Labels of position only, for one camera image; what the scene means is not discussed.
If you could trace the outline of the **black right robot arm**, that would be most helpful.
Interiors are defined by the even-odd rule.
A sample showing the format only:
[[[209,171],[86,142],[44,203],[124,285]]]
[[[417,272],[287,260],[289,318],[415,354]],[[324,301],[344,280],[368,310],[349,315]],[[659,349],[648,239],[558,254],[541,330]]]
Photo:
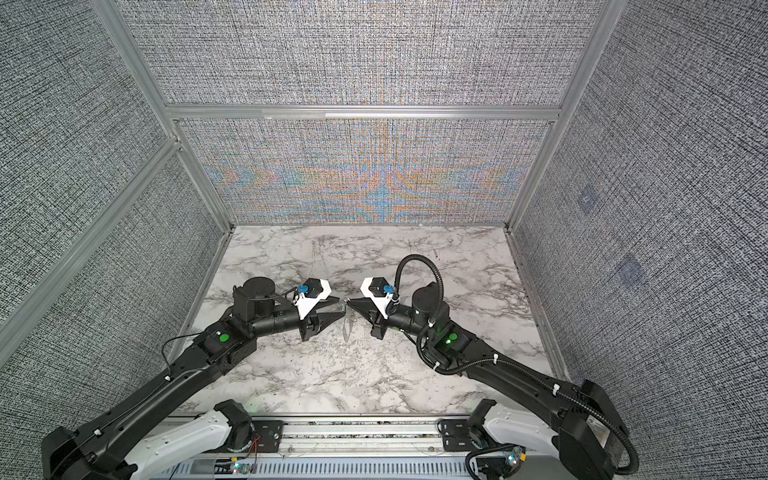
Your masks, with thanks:
[[[409,305],[396,302],[396,290],[379,277],[348,307],[382,338],[396,328],[415,335],[416,352],[433,372],[466,375],[520,404],[552,431],[550,444],[578,479],[611,479],[636,473],[640,456],[608,393],[585,380],[576,385],[513,360],[450,317],[442,291],[432,282],[417,289]]]

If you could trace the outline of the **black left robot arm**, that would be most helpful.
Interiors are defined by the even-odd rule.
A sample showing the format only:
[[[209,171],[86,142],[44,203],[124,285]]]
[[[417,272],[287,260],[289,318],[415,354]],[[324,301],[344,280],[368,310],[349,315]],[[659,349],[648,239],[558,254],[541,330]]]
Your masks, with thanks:
[[[153,429],[180,405],[254,353],[259,338],[290,330],[308,340],[344,317],[327,280],[310,278],[276,292],[273,280],[253,277],[233,289],[233,305],[193,336],[164,370],[122,402],[75,430],[58,427],[41,443],[46,479],[149,479],[199,453],[248,451],[259,440],[251,415],[234,400],[165,433]]]

